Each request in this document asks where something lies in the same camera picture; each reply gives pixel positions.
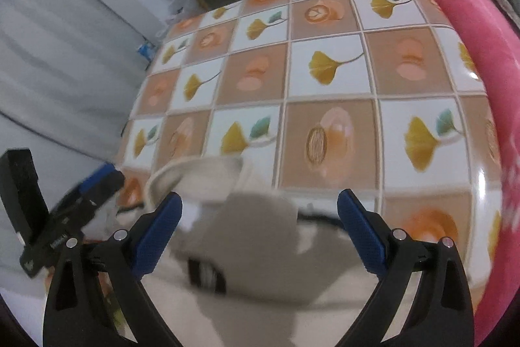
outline beige cloth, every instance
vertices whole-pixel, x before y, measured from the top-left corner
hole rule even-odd
[[[149,180],[145,208],[172,190],[183,198],[183,219],[194,203],[201,213],[188,225],[181,220],[142,283],[186,347],[337,344],[377,284],[342,231],[298,224],[296,206],[241,157],[168,164]],[[227,295],[189,285],[189,256],[223,272]],[[397,332],[413,293],[394,320]]]

